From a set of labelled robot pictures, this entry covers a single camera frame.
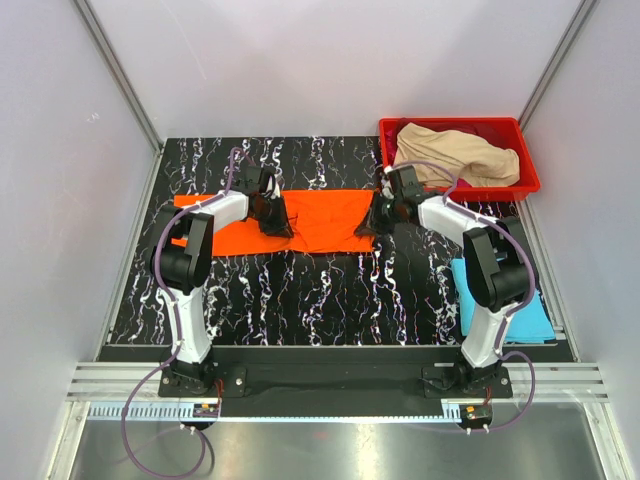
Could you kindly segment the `orange t shirt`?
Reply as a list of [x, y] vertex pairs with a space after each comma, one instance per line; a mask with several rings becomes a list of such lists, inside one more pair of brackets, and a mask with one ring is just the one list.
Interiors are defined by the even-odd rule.
[[210, 195], [177, 195], [174, 205], [201, 206], [214, 217], [214, 257], [294, 251], [301, 253], [366, 253], [371, 236], [355, 229], [369, 210], [371, 190], [287, 190], [281, 194], [293, 231], [291, 238], [268, 236], [247, 216], [249, 197], [230, 191], [211, 202]]

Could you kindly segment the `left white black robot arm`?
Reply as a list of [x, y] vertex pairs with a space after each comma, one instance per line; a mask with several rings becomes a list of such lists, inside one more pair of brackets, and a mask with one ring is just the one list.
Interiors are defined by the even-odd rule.
[[292, 238], [279, 179], [272, 167], [249, 165], [214, 196], [186, 207], [167, 205], [161, 209], [147, 263], [167, 305], [172, 335], [171, 354], [162, 362], [164, 383], [196, 396], [222, 385], [215, 377], [203, 307], [214, 234], [233, 223], [253, 219], [263, 235]]

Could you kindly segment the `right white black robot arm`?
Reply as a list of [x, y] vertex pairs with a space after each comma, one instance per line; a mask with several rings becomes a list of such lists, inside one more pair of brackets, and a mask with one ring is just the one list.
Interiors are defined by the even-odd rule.
[[426, 161], [385, 169], [386, 180], [374, 192], [369, 209], [355, 229], [358, 237], [389, 235], [400, 223], [433, 230], [463, 250], [467, 287], [475, 301], [468, 335], [454, 364], [425, 384], [438, 392], [458, 390], [476, 396], [497, 377], [505, 361], [503, 345], [517, 312], [532, 300], [538, 274], [520, 220], [496, 219], [428, 190], [416, 168]]

